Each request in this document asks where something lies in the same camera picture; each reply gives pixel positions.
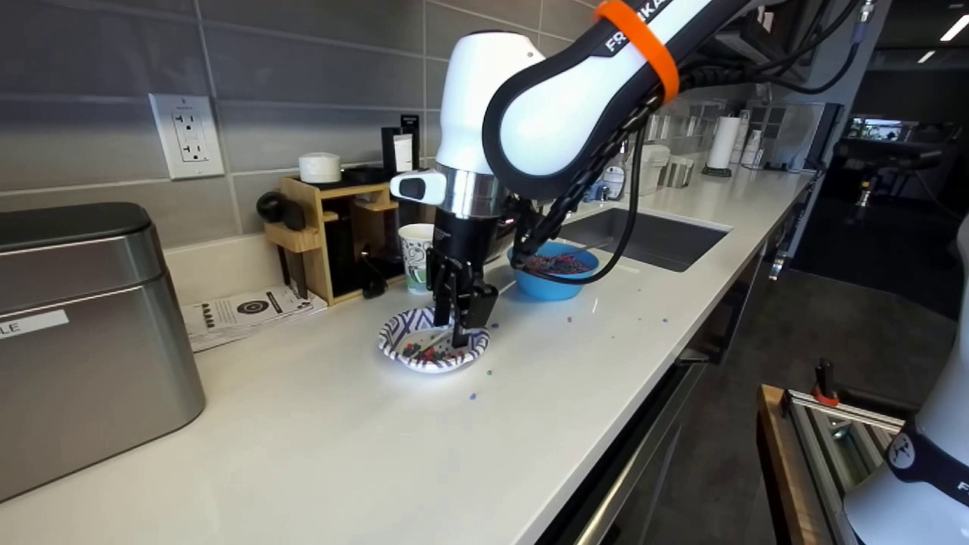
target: kitchen sink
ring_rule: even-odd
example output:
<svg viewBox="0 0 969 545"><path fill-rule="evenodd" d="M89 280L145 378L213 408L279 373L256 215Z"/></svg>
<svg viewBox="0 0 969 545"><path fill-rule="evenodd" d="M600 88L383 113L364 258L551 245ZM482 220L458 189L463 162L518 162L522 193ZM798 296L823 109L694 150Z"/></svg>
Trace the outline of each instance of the kitchen sink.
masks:
<svg viewBox="0 0 969 545"><path fill-rule="evenodd" d="M628 226L628 215L630 211L625 210L597 211L590 218L567 223L561 240L574 240L600 252L616 252ZM635 230L625 258L684 274L723 235L726 230L713 230L658 215L635 215Z"/></svg>

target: electrical outlet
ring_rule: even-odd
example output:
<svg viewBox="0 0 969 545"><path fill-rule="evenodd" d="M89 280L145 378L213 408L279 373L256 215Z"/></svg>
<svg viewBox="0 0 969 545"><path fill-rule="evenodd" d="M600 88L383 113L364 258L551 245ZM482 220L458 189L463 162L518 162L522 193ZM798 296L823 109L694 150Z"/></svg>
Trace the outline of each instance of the electrical outlet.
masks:
<svg viewBox="0 0 969 545"><path fill-rule="evenodd" d="M148 102L172 179L225 172L210 96L148 93Z"/></svg>

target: blue bowl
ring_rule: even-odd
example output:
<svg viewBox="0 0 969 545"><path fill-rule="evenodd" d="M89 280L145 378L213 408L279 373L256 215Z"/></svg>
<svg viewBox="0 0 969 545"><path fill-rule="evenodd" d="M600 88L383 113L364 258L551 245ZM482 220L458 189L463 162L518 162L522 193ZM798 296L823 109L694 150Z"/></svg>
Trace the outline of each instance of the blue bowl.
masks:
<svg viewBox="0 0 969 545"><path fill-rule="evenodd" d="M600 269L600 262L579 245L545 243L537 256L545 262L561 262L545 269L549 275L561 275L561 280L587 280ZM532 275L528 269L514 269L514 291L522 300L542 302L542 300L574 300L583 291L583 285L564 285L564 281Z"/></svg>

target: kitchen counter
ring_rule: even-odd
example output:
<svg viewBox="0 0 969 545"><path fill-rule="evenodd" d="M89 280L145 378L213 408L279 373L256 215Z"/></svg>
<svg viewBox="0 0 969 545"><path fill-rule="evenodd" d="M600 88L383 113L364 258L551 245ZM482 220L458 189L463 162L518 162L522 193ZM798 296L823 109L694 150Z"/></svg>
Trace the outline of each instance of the kitchen counter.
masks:
<svg viewBox="0 0 969 545"><path fill-rule="evenodd" d="M453 377L377 353L428 302L401 285L204 353L195 424L4 503L0 542L532 542L801 191L746 172L643 199L730 233L687 274L621 262L569 302L499 296L487 355Z"/></svg>

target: tile backsplash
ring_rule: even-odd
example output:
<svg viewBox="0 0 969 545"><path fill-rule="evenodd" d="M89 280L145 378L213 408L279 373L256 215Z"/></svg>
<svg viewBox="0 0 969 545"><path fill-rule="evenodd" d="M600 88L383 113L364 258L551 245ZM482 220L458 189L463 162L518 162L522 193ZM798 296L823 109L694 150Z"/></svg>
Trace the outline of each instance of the tile backsplash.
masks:
<svg viewBox="0 0 969 545"><path fill-rule="evenodd" d="M0 211L130 199L167 250L249 235L304 152L378 162L420 113L432 157L458 38L551 54L587 26L590 0L4 0ZM213 96L226 177L167 179L148 93Z"/></svg>

